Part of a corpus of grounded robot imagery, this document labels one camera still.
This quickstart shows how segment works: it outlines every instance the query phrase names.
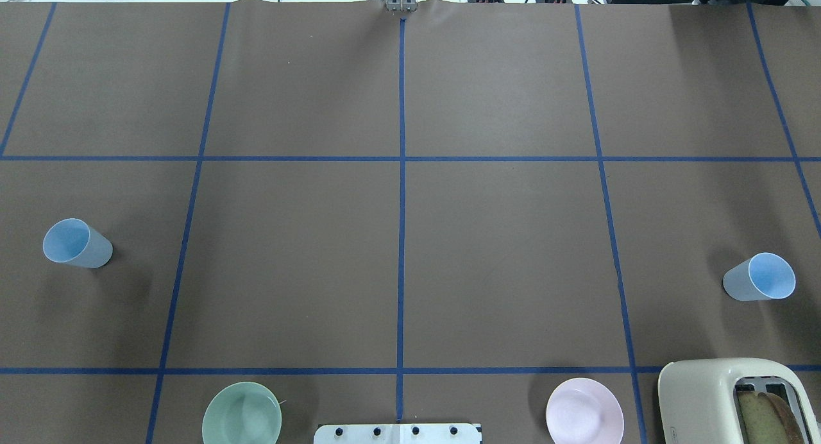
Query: toaster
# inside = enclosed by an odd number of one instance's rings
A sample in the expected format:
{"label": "toaster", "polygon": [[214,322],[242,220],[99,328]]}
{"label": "toaster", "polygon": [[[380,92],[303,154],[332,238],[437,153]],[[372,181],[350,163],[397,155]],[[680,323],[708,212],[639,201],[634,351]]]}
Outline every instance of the toaster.
{"label": "toaster", "polygon": [[766,359],[668,363],[659,408],[666,444],[821,444],[801,381]]}

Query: gray table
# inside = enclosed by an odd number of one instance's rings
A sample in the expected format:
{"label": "gray table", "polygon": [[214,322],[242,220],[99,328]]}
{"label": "gray table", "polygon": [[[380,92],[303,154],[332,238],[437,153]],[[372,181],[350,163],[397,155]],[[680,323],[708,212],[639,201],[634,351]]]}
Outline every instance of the gray table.
{"label": "gray table", "polygon": [[[667,362],[821,409],[821,11],[0,6],[0,441],[197,442],[255,380],[282,443],[470,421],[550,442],[592,377],[661,442]],[[80,217],[89,271],[41,239]],[[787,300],[721,276],[776,252]]]}

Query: green bowl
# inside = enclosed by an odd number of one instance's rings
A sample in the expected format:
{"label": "green bowl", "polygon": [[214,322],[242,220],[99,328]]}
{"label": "green bowl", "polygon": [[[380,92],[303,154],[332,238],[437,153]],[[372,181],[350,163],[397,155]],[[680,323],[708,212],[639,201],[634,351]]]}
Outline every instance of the green bowl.
{"label": "green bowl", "polygon": [[282,427],[282,410],[275,395],[254,382],[223,389],[205,409],[205,444],[275,444]]}

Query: bowl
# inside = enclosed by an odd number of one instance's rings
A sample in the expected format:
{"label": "bowl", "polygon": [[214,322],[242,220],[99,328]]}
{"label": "bowl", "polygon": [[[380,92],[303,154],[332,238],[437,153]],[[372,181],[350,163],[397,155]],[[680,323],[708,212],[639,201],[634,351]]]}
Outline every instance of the bowl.
{"label": "bowl", "polygon": [[556,444],[619,444],[624,415],[607,386],[590,379],[570,379],[554,389],[545,411]]}
{"label": "bowl", "polygon": [[223,389],[205,409],[204,444],[275,444],[282,410],[275,395],[254,382]]}

